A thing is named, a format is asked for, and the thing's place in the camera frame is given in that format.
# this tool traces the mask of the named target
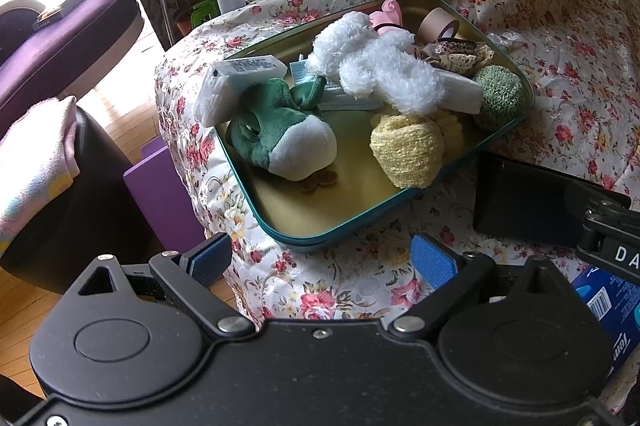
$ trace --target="green scrub ball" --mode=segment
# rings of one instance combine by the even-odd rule
[[[500,65],[489,65],[478,70],[474,80],[484,88],[480,113],[474,116],[482,130],[496,132],[524,113],[524,86],[510,70]]]

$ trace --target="floral bedspread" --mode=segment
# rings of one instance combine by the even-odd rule
[[[412,234],[457,251],[521,264],[545,253],[569,279],[584,265],[570,250],[517,243],[472,230],[474,173],[464,170],[368,228],[313,255],[285,250],[256,224],[213,128],[192,107],[208,64],[294,25],[371,0],[258,0],[197,28],[156,69],[162,136],[211,232],[231,236],[226,279],[254,322],[277,317],[366,318],[387,323],[430,288],[409,262]],[[636,63],[640,0],[446,0],[503,45],[536,93],[528,122],[497,151],[569,172],[640,201],[640,93]]]

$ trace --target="pink towel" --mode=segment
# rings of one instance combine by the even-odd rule
[[[80,173],[75,138],[76,98],[69,96],[32,106],[0,141],[0,256]]]

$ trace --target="green stuffed frog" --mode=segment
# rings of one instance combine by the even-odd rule
[[[325,85],[319,77],[292,89],[281,79],[252,86],[239,100],[226,141],[245,162],[290,181],[326,168],[337,144],[318,110]]]

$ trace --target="metal tin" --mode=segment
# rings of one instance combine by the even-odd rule
[[[383,2],[370,2],[354,10],[373,12],[379,10]],[[432,9],[441,7],[450,12],[460,21],[457,36],[489,45],[495,51],[492,63],[502,65],[518,75],[525,86],[527,104],[529,108],[533,107],[533,89],[526,76],[455,9],[442,0],[398,0],[398,3],[405,27],[414,33]],[[345,12],[347,10],[268,38],[233,57],[273,54],[289,64],[296,61],[300,54],[309,54],[316,35]],[[525,114],[498,132],[488,134],[476,126],[471,116],[456,115],[463,127],[466,149],[460,157],[442,167],[434,182],[467,164],[482,149],[526,117]],[[318,188],[312,194],[303,193],[297,183],[245,164],[226,144],[225,125],[217,127],[226,157],[254,217],[264,232],[277,243],[299,252],[323,249],[418,193],[417,189],[402,190],[393,186],[373,157],[369,149],[371,116],[371,112],[356,111],[322,113],[338,141],[338,157],[332,165],[332,169],[338,173],[338,184],[330,188]]]

